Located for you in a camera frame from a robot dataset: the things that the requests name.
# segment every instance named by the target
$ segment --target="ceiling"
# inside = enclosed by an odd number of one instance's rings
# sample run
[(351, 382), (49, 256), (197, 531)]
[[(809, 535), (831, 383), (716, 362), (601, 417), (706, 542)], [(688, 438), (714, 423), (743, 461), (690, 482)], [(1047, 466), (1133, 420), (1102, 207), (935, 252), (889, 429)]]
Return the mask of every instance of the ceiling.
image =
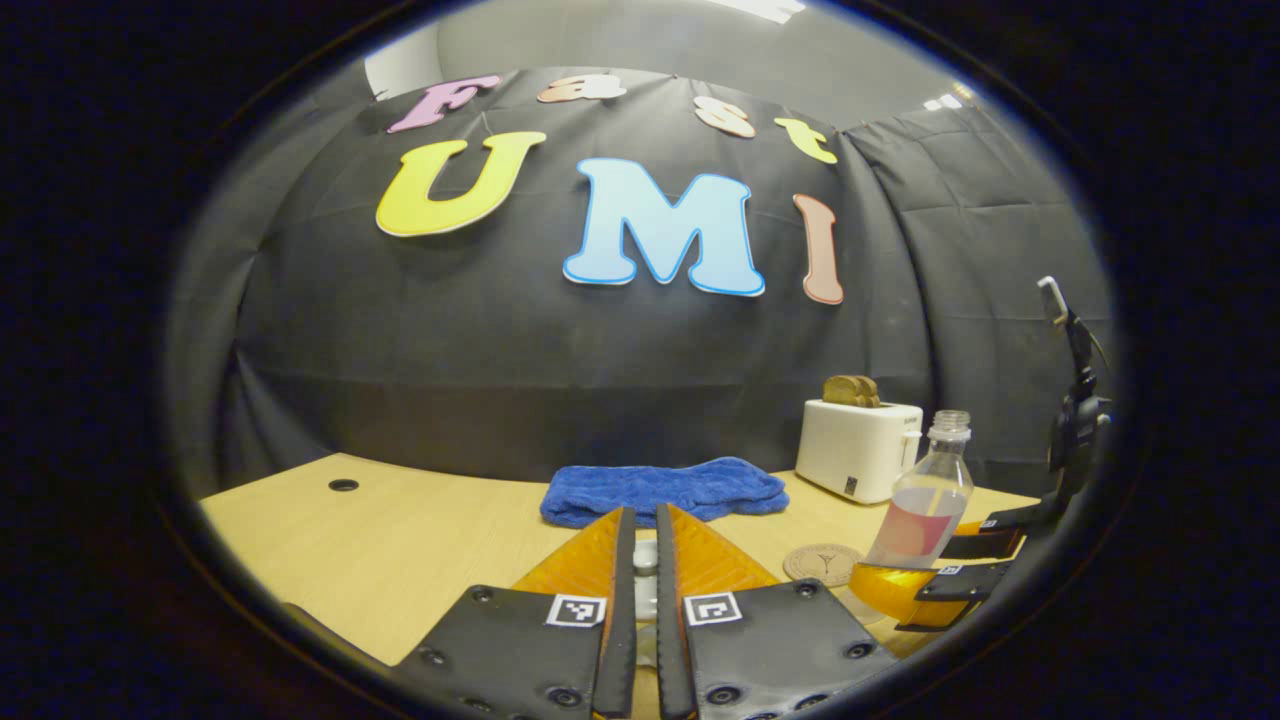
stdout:
[(844, 9), (785, 24), (707, 0), (489, 0), (370, 55), (379, 99), (443, 79), (539, 65), (673, 73), (850, 127), (956, 94), (956, 76)]

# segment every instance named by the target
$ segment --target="plastic bottle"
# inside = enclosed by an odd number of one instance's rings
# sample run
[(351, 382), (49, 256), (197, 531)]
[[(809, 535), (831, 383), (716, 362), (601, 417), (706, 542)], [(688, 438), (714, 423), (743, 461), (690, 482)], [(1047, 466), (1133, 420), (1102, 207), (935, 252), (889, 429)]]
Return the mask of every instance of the plastic bottle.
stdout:
[[(929, 452), (893, 483), (888, 512), (863, 562), (933, 566), (973, 495), (973, 479), (964, 464), (964, 446), (970, 437), (968, 413), (938, 410), (933, 415)], [(859, 610), (855, 615), (863, 623), (883, 618), (865, 606)]]

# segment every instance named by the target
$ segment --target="wooden table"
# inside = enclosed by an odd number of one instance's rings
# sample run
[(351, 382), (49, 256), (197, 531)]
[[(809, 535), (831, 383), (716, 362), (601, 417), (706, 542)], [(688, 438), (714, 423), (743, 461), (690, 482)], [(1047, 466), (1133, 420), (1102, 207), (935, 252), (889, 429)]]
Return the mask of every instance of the wooden table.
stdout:
[[(791, 505), (773, 515), (728, 515), (710, 527), (787, 580), (782, 561), (812, 543), (865, 552), (887, 503), (855, 505), (792, 471), (776, 473)], [(353, 479), (358, 489), (329, 489)], [(228, 548), (282, 602), (305, 609), (388, 665), (401, 661), (472, 584), (508, 587), (576, 530), (543, 521), (541, 483), (413, 470), (351, 455), (306, 465), (201, 501)], [(1037, 498), (977, 488), (964, 521)], [(653, 537), (641, 529), (639, 537)], [(833, 589), (847, 602), (847, 588)], [(868, 630), (899, 657), (934, 634)], [(632, 717), (658, 717), (657, 675), (636, 675)]]

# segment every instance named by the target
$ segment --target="blue towel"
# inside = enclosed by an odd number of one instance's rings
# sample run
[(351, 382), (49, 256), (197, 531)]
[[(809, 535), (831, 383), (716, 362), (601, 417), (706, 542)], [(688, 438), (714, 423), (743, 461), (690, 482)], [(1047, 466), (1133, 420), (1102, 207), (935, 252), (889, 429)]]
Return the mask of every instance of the blue towel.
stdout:
[(585, 528), (616, 507), (635, 507), (636, 525), (653, 528), (662, 502), (703, 521), (730, 512), (764, 515), (791, 501), (782, 488), (782, 480), (739, 457), (680, 469), (570, 465), (552, 478), (541, 511), (553, 525)]

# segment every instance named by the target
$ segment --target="letter m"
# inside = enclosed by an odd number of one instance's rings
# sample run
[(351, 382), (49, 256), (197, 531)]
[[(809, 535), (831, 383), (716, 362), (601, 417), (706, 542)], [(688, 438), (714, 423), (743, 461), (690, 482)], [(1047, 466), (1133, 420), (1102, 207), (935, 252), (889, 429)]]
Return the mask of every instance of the letter m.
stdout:
[(590, 158), (577, 164), (591, 181), (582, 250), (564, 260), (564, 277), (586, 284), (626, 284), (636, 264), (622, 254), (623, 228), (653, 278), (676, 277), (694, 237), (701, 238), (689, 279), (707, 292), (756, 296), (764, 278), (751, 265), (744, 208), (751, 188), (722, 176), (698, 176), (672, 206), (639, 163)]

